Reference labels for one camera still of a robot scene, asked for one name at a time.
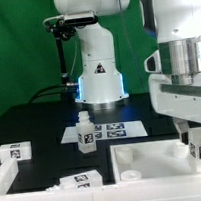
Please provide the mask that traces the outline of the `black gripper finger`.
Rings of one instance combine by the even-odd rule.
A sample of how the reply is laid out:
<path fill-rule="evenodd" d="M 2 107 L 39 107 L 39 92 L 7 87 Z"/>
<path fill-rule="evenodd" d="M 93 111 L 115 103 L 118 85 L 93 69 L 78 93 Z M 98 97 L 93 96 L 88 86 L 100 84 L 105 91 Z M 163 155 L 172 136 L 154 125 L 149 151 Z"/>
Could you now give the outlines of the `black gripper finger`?
<path fill-rule="evenodd" d="M 188 129 L 190 128 L 188 121 L 181 118 L 173 118 L 173 125 L 175 125 L 175 128 L 180 137 L 180 141 L 183 144 L 187 144 L 189 138 Z"/>

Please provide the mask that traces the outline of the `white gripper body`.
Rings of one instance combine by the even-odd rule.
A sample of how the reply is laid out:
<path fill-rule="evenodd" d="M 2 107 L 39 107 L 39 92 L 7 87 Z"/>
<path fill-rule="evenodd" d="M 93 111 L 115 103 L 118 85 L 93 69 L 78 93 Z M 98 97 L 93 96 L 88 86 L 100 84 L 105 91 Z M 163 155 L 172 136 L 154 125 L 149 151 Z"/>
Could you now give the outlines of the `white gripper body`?
<path fill-rule="evenodd" d="M 168 75 L 151 74 L 149 89 L 157 113 L 201 123 L 201 73 L 192 85 L 173 85 Z"/>

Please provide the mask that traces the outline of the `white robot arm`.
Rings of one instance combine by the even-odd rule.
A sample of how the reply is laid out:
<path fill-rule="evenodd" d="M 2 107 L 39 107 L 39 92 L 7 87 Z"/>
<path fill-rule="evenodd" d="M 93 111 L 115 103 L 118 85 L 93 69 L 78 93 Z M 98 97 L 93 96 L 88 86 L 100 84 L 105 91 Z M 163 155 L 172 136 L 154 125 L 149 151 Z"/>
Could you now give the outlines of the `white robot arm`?
<path fill-rule="evenodd" d="M 114 35 L 99 23 L 123 13 L 130 0 L 54 0 L 61 36 L 76 34 L 83 70 L 75 102 L 100 107 L 128 97 L 116 68 Z M 174 118 L 177 131 L 201 123 L 201 0 L 138 0 L 141 27 L 156 37 L 145 59 L 148 89 L 157 113 Z"/>

